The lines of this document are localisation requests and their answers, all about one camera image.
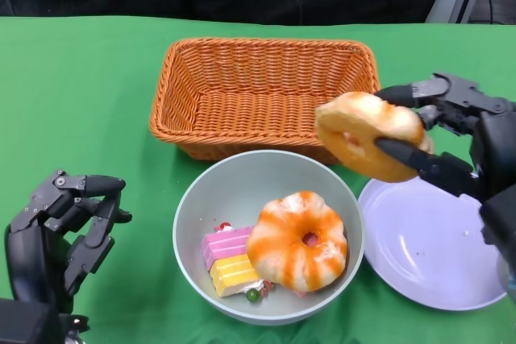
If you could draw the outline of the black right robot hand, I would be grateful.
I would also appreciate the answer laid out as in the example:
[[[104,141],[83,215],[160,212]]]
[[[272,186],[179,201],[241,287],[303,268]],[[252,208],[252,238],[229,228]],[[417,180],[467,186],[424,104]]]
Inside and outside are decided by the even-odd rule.
[[[446,73],[425,81],[395,85],[377,92],[382,100],[417,109],[426,131],[440,126],[455,135],[468,135],[471,162],[444,152],[421,151],[405,140],[386,135],[376,145],[387,155],[414,169],[436,187],[460,196],[487,201],[515,183],[515,104],[482,93],[478,83]]]

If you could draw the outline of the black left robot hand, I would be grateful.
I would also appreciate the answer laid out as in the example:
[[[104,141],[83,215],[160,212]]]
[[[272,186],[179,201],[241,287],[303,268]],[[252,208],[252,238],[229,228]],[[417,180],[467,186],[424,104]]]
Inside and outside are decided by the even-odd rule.
[[[114,245],[113,225],[132,216],[120,209],[126,183],[118,177],[70,176],[57,170],[31,193],[6,228],[10,288],[16,300],[73,311],[73,298]]]

